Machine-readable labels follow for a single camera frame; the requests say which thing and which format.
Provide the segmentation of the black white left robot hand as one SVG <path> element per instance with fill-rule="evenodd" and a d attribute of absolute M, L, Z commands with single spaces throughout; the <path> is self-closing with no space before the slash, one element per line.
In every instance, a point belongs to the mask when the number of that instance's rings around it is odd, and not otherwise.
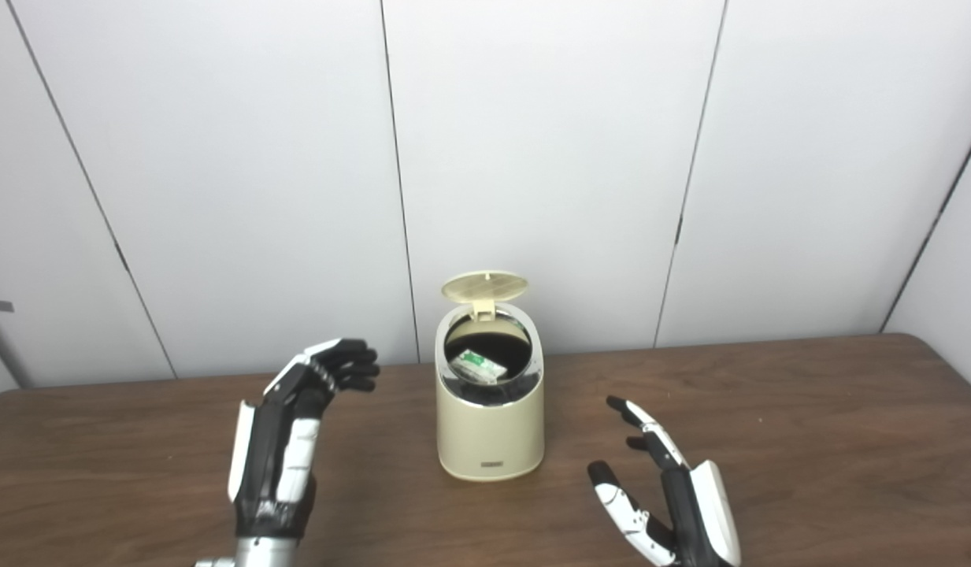
<path fill-rule="evenodd" d="M 342 391 L 375 390 L 377 358 L 363 339 L 324 341 L 295 355 L 259 403 L 241 402 L 228 480 L 238 539 L 301 541 L 324 413 Z"/>

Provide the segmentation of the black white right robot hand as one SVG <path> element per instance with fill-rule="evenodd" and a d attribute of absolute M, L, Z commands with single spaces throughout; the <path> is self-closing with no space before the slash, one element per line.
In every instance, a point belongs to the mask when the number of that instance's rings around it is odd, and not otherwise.
<path fill-rule="evenodd" d="M 671 524 L 645 510 L 605 461 L 587 471 L 592 487 L 626 542 L 654 566 L 740 566 L 742 551 L 721 470 L 712 460 L 690 466 L 668 431 L 646 410 L 609 395 L 616 410 L 640 435 L 626 445 L 644 451 L 659 469 Z"/>

